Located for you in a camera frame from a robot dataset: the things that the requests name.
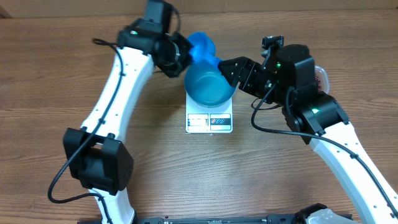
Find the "blue plastic measuring scoop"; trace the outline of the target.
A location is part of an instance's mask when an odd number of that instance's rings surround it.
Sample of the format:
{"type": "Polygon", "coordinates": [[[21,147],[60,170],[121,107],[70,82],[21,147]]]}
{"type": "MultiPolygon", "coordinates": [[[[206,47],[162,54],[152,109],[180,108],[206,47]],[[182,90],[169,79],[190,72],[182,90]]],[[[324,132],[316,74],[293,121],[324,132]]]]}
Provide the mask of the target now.
{"type": "Polygon", "coordinates": [[[202,60],[218,69],[218,64],[222,59],[215,56],[216,47],[214,42],[204,32],[194,32],[188,37],[192,48],[189,51],[192,57],[192,64],[202,60]]]}

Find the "white digital kitchen scale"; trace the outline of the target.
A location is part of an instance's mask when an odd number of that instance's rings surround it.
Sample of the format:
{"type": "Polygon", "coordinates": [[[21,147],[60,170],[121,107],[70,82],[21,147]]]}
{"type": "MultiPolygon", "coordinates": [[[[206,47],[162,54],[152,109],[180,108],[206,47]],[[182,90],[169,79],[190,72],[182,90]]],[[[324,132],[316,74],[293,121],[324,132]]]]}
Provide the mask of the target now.
{"type": "Polygon", "coordinates": [[[185,130],[190,134],[226,134],[233,131],[233,101],[206,108],[186,94],[185,130]]]}

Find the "red adzuki beans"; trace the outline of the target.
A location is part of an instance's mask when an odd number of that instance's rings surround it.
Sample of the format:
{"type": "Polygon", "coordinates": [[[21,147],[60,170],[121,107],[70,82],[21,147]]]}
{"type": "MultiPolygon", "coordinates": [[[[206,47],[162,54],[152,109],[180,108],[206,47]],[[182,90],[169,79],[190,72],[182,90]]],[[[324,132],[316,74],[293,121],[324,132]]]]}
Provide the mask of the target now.
{"type": "Polygon", "coordinates": [[[321,81],[320,77],[318,75],[315,75],[315,79],[318,83],[318,92],[322,92],[323,91],[322,90],[322,81],[321,81]]]}

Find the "teal metal bowl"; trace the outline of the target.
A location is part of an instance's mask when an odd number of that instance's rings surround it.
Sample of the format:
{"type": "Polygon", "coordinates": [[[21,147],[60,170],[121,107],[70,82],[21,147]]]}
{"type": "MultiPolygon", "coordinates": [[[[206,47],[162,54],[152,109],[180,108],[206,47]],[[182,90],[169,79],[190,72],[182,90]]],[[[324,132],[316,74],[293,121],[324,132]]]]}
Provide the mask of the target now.
{"type": "Polygon", "coordinates": [[[198,105],[214,108],[226,103],[236,89],[206,60],[192,64],[185,74],[185,91],[198,105]]]}

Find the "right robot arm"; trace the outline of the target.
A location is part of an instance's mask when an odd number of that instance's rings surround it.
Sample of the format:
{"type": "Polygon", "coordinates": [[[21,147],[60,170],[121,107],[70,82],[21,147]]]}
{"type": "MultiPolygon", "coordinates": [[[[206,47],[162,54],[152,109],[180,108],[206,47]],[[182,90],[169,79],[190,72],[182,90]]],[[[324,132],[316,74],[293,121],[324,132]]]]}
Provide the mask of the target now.
{"type": "Polygon", "coordinates": [[[319,88],[315,61],[307,46],[268,51],[264,65],[246,57],[224,60],[218,68],[227,82],[282,108],[289,130],[262,132],[300,136],[328,165],[353,202],[363,223],[397,223],[397,193],[362,147],[337,100],[319,88]]]}

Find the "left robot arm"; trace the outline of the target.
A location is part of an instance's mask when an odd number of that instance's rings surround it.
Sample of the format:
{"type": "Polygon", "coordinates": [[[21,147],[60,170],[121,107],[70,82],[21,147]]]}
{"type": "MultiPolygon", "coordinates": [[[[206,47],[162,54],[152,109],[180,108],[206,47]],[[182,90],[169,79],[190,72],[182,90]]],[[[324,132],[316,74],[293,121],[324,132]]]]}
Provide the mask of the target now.
{"type": "Polygon", "coordinates": [[[93,39],[96,45],[114,51],[109,78],[93,111],[80,128],[68,128],[63,137],[66,169],[88,193],[72,197],[93,197],[102,218],[100,223],[135,223],[127,185],[134,160],[124,146],[128,123],[148,79],[159,68],[169,78],[178,77],[192,62],[191,43],[180,28],[169,32],[178,10],[165,1],[148,1],[144,17],[119,31],[115,42],[93,39]]]}

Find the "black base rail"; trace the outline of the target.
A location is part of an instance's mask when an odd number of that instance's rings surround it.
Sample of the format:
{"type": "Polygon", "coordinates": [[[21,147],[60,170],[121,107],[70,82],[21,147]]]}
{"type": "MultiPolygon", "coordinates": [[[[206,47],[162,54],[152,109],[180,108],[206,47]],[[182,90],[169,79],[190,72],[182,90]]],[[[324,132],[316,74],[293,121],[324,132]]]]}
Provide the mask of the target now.
{"type": "Polygon", "coordinates": [[[234,217],[234,218],[135,218],[137,224],[291,224],[293,214],[273,214],[266,217],[234,217]]]}

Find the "clear plastic food container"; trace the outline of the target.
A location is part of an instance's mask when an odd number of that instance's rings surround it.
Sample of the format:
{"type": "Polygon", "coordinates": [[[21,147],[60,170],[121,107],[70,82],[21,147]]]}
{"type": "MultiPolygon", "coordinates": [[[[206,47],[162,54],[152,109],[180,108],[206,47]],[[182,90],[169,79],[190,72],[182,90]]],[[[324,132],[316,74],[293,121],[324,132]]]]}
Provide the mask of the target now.
{"type": "Polygon", "coordinates": [[[328,79],[328,74],[321,66],[315,66],[315,75],[318,75],[322,81],[322,90],[324,93],[328,94],[330,91],[330,83],[328,79]]]}

